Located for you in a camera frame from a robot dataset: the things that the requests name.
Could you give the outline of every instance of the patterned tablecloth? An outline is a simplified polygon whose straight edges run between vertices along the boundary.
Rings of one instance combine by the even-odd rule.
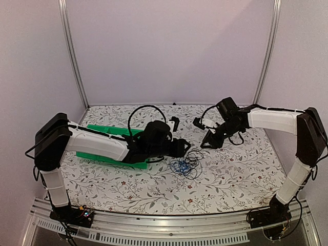
[[[137,106],[91,107],[82,123],[126,127]],[[167,118],[179,117],[175,137],[200,149],[206,134],[193,126],[207,106],[159,106]],[[218,112],[206,116],[222,122]],[[160,118],[154,109],[135,114],[131,127],[144,129]],[[149,164],[148,170],[115,166],[78,158],[68,152],[62,171],[72,204],[86,204],[99,210],[140,214],[203,214],[230,212],[267,205],[285,180],[285,173],[263,129],[248,129],[244,144],[225,141],[222,149],[201,150],[202,174],[195,180],[171,171],[172,158]]]

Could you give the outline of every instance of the metal frame bar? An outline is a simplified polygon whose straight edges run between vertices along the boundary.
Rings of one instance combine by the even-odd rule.
[[[272,51],[273,51],[274,43],[275,43],[275,39],[276,39],[276,34],[277,34],[277,30],[278,30],[280,8],[281,8],[281,0],[275,0],[274,7],[273,7],[271,28],[270,28],[270,33],[269,33],[268,46],[266,48],[265,58],[264,58],[263,66],[262,66],[261,73],[260,73],[260,79],[258,81],[255,96],[253,99],[254,104],[257,104],[260,100],[260,96],[261,96],[261,93],[263,90],[265,78],[267,77],[268,68],[269,68]]]
[[[303,206],[303,223],[307,228],[307,237],[311,246],[319,246],[315,225],[305,199],[301,200]],[[39,221],[58,223],[49,218],[51,205],[48,201],[36,198],[30,211],[32,220],[30,221],[30,231],[27,231],[29,240],[25,240],[23,245],[31,245],[31,238],[35,232],[35,225]],[[300,215],[299,204],[292,201],[290,204],[292,221],[297,221]],[[227,237],[240,235],[252,231],[262,230],[262,228],[251,229],[246,222],[248,211],[230,212],[223,214],[206,215],[178,215],[178,216],[156,216],[137,215],[115,212],[95,211],[94,222],[90,229],[79,228],[77,238],[94,242],[103,242],[103,237],[121,237],[126,240],[152,240],[185,241],[197,239],[210,239],[214,237]]]
[[[68,20],[68,12],[67,12],[67,6],[66,6],[66,0],[58,0],[59,2],[59,10],[60,10],[60,16],[61,16],[61,23],[63,24],[63,30],[64,30],[64,36],[66,40],[67,50],[68,54],[70,56],[70,61],[77,85],[78,92],[80,94],[83,106],[88,109],[89,108],[89,102],[87,99],[87,95],[82,83],[81,74],[78,68],[77,59],[75,55],[75,50],[73,46],[73,40],[72,40],[72,34],[70,29],[70,24]]]
[[[87,116],[88,112],[89,112],[89,109],[86,109],[86,110],[84,111],[84,113],[83,113],[81,119],[78,121],[78,124],[79,124],[79,125],[82,124],[82,122],[83,122],[84,118]]]

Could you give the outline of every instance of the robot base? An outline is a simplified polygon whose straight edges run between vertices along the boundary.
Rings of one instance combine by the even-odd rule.
[[[72,208],[73,213],[72,214],[77,214],[80,212],[80,209],[74,209]],[[75,217],[75,216],[71,216],[71,218],[69,219],[60,219],[58,218],[57,214],[54,211],[51,211],[50,213],[50,218],[57,220],[57,221],[61,221],[63,223],[67,223],[67,224],[72,224],[78,227],[85,227],[85,228],[91,228],[92,222],[93,222],[93,217],[94,217],[94,212],[93,210],[89,210],[88,215],[84,216],[81,215],[79,217]]]
[[[270,209],[250,211],[247,215],[247,221],[251,228],[265,227],[290,220],[292,215],[289,210],[279,214],[272,214]]]

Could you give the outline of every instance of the aluminum frame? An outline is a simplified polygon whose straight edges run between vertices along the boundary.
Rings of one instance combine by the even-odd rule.
[[[253,99],[253,103],[257,104],[260,100],[260,96],[263,90],[265,78],[267,77],[270,60],[274,48],[274,43],[276,40],[277,30],[278,30],[278,24],[279,24],[279,17],[280,17],[280,9],[281,9],[281,0],[275,0],[274,7],[273,7],[273,14],[272,14],[272,21],[271,21],[271,27],[269,32],[269,40],[268,40],[268,46],[266,48],[265,57],[263,66],[260,73],[260,78],[257,84],[255,96]]]
[[[82,83],[82,78],[81,74],[78,68],[77,64],[77,59],[75,55],[75,50],[74,50],[74,45],[73,45],[73,40],[72,40],[72,33],[70,29],[70,24],[68,20],[68,12],[67,12],[67,6],[66,6],[66,0],[58,0],[59,3],[59,10],[60,10],[60,16],[61,16],[61,23],[63,25],[63,31],[64,31],[64,36],[66,40],[66,45],[67,45],[67,51],[70,57],[76,85],[78,92],[80,94],[83,106],[88,109],[89,108],[89,102],[87,98],[86,91],[84,89],[83,83]]]
[[[65,40],[67,44],[67,50],[70,56],[70,61],[72,64],[72,69],[74,73],[74,77],[76,80],[77,88],[81,97],[81,100],[83,102],[83,105],[86,109],[90,107],[90,104],[87,99],[87,94],[84,89],[84,85],[82,82],[82,78],[80,75],[80,71],[78,68],[78,63],[75,55],[75,50],[73,46],[73,41],[72,41],[72,34],[70,30],[70,24],[69,24],[69,19],[68,19],[68,11],[67,11],[67,5],[66,5],[66,0],[58,0],[59,2],[59,9],[60,9],[60,16],[61,16],[61,22],[63,24],[63,31],[65,35]],[[272,14],[272,20],[271,20],[271,27],[270,27],[270,32],[269,32],[269,40],[268,40],[268,45],[266,47],[266,52],[265,52],[265,57],[263,61],[263,66],[261,68],[261,73],[260,73],[260,78],[257,84],[255,96],[253,98],[253,103],[257,104],[259,102],[265,78],[268,73],[268,68],[274,48],[274,42],[276,39],[276,34],[278,30],[278,24],[279,24],[279,16],[280,16],[280,9],[281,9],[281,0],[274,0],[274,8],[273,8],[273,14]]]
[[[306,228],[309,245],[320,246],[309,206],[305,199],[301,200],[301,203],[303,206],[302,222]],[[295,201],[291,202],[290,210],[292,221],[298,220],[300,216],[299,204]],[[63,233],[58,221],[49,218],[50,211],[51,205],[48,201],[35,199],[30,211],[30,225],[23,246],[31,245],[37,226]],[[213,245],[214,240],[239,236],[243,237],[244,242],[246,242],[248,240],[247,233],[262,230],[262,228],[250,228],[246,222],[247,213],[248,211],[207,215],[154,216],[95,211],[91,228],[78,228],[76,238],[111,245],[124,245],[122,241],[119,242],[120,239],[136,240],[139,244],[145,242],[145,245],[147,242],[148,245],[154,245],[154,242],[161,242],[162,244],[165,242],[165,245],[171,246],[179,241],[184,245],[186,241],[204,242],[208,240],[209,245]],[[118,241],[116,243],[110,242],[111,238],[118,239]]]

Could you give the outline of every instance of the white cable tie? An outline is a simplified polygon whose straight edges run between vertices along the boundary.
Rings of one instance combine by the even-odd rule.
[[[63,188],[64,186],[58,186],[58,187],[53,187],[53,188],[48,188],[48,190],[56,190],[56,189],[60,189]]]
[[[287,176],[287,178],[291,181],[291,182],[293,182],[294,184],[296,184],[297,186],[300,186],[300,187],[304,187],[305,185],[304,184],[298,184],[298,183],[296,183],[295,181],[293,181],[289,176]]]

